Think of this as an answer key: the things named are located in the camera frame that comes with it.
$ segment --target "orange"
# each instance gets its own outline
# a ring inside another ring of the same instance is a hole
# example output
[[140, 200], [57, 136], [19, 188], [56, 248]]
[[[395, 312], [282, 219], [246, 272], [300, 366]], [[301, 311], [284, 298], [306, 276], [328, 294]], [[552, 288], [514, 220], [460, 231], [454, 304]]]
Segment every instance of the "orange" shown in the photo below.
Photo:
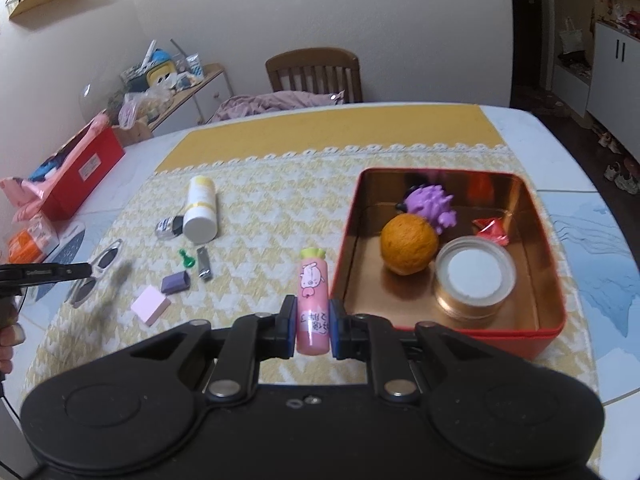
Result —
[[380, 233], [382, 259], [389, 270], [401, 276], [426, 269], [437, 251], [436, 231], [418, 215], [400, 214]]

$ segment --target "red candy wrapper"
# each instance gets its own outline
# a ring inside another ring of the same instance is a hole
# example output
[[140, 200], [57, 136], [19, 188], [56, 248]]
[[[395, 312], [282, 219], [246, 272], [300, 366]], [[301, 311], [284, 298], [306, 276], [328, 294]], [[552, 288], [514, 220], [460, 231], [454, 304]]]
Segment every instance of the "red candy wrapper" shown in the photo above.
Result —
[[478, 220], [473, 220], [472, 224], [480, 229], [476, 233], [476, 236], [485, 238], [503, 247], [509, 244], [509, 237], [504, 231], [502, 220], [499, 218], [479, 218]]

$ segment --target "pink blanket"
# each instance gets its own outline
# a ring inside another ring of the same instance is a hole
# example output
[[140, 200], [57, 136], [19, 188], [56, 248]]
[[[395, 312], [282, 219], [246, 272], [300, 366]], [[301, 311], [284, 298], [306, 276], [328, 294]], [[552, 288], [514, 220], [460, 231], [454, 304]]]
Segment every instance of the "pink blanket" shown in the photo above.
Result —
[[338, 94], [311, 94], [295, 90], [283, 90], [263, 95], [237, 95], [220, 105], [209, 122], [248, 117], [282, 110], [297, 110], [315, 106], [342, 104], [344, 92]]

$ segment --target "black handheld tool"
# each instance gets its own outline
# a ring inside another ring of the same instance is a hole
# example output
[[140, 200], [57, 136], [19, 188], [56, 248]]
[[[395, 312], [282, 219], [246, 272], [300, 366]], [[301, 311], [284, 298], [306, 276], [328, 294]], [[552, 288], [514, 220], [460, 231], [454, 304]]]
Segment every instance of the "black handheld tool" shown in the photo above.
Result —
[[22, 407], [33, 478], [597, 478], [604, 410], [580, 381], [437, 324], [330, 314], [334, 357], [366, 363], [366, 384], [258, 383], [261, 362], [293, 355], [293, 296], [40, 384]]
[[[0, 266], [0, 328], [15, 322], [14, 297], [20, 296], [22, 288], [44, 283], [68, 282], [91, 276], [89, 264], [20, 264]], [[0, 373], [0, 396], [3, 396]]]

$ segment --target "white table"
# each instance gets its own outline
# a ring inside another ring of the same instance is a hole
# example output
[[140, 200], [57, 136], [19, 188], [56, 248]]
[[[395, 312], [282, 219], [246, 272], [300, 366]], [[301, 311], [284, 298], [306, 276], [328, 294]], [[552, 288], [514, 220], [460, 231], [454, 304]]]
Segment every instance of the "white table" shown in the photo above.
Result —
[[[498, 107], [482, 110], [529, 173], [554, 220], [580, 289], [590, 325], [600, 394], [606, 404], [600, 473], [607, 480], [635, 480], [640, 473], [640, 454], [636, 452], [640, 442], [638, 268], [599, 193], [545, 126], [520, 110]], [[125, 156], [74, 218], [86, 225], [85, 243], [76, 261], [86, 260], [142, 183], [189, 131], [126, 148]], [[27, 341], [17, 348], [15, 371], [5, 383], [8, 399], [16, 406], [27, 368], [59, 307], [60, 301], [50, 302], [46, 308], [25, 307], [22, 311]]]

